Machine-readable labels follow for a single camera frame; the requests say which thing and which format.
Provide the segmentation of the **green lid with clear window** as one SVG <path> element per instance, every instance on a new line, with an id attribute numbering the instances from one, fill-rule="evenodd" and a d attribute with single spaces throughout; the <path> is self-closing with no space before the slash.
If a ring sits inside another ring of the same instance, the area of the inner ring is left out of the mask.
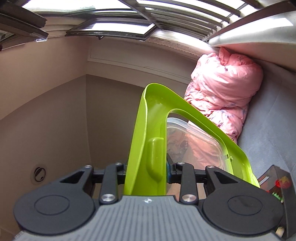
<path id="1" fill-rule="evenodd" d="M 222 130 L 182 97 L 159 83 L 147 85 L 135 121 L 124 195 L 164 196 L 167 192 L 167 118 L 177 113 L 215 138 L 226 157 L 226 169 L 258 187 L 246 154 Z"/>

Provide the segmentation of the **smoky transparent storage bin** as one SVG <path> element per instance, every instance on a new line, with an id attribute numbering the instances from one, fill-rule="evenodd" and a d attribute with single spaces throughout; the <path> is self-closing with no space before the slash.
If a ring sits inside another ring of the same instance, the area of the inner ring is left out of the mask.
<path id="1" fill-rule="evenodd" d="M 289 172 L 271 165 L 258 182 L 260 188 L 276 197 L 284 207 L 278 233 L 284 240 L 295 236 L 295 188 Z"/>

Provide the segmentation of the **crocheted doll with red hat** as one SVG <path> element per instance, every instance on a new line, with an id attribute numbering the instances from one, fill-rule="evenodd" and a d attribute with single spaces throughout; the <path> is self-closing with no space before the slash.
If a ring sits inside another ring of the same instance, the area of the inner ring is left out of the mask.
<path id="1" fill-rule="evenodd" d="M 275 196 L 281 203 L 284 202 L 283 190 L 290 188 L 292 181 L 287 176 L 271 181 L 267 185 L 266 191 Z"/>

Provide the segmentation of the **pink quilted jacket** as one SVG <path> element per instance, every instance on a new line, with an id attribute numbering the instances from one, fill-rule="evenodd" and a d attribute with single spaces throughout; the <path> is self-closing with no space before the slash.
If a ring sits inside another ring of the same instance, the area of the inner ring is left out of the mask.
<path id="1" fill-rule="evenodd" d="M 254 60 L 220 48 L 198 59 L 184 99 L 237 142 L 262 80 L 263 69 Z"/>

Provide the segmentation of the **black window security bars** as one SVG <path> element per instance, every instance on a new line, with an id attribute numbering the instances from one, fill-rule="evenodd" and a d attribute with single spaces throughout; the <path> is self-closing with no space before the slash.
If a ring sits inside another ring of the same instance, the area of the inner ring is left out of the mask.
<path id="1" fill-rule="evenodd" d="M 268 22 L 295 1 L 1 1 L 1 49 L 52 37 L 118 37 L 145 41 L 179 33 L 207 42 L 242 26 Z"/>

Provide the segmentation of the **round wall socket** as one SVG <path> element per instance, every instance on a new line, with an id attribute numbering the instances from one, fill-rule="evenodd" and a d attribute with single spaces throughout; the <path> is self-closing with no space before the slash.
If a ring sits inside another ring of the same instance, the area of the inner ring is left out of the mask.
<path id="1" fill-rule="evenodd" d="M 47 167 L 44 164 L 36 164 L 30 173 L 31 183 L 39 185 L 44 182 L 47 177 Z"/>

